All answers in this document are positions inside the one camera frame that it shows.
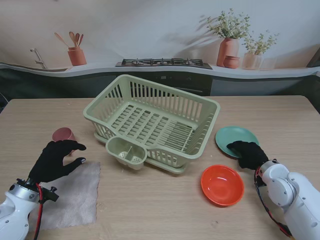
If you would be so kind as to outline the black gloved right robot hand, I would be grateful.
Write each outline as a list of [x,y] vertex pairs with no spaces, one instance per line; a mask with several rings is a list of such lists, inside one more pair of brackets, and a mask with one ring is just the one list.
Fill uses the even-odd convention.
[[226,146],[239,154],[238,164],[242,169],[256,170],[269,159],[265,152],[255,142],[234,141]]

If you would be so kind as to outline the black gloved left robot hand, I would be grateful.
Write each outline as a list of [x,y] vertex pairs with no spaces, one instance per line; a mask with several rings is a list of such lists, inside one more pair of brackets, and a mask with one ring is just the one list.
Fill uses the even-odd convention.
[[75,140],[50,141],[42,150],[41,155],[29,172],[28,179],[36,184],[48,183],[69,175],[86,161],[79,157],[71,163],[64,165],[63,160],[72,151],[86,150],[86,146]]

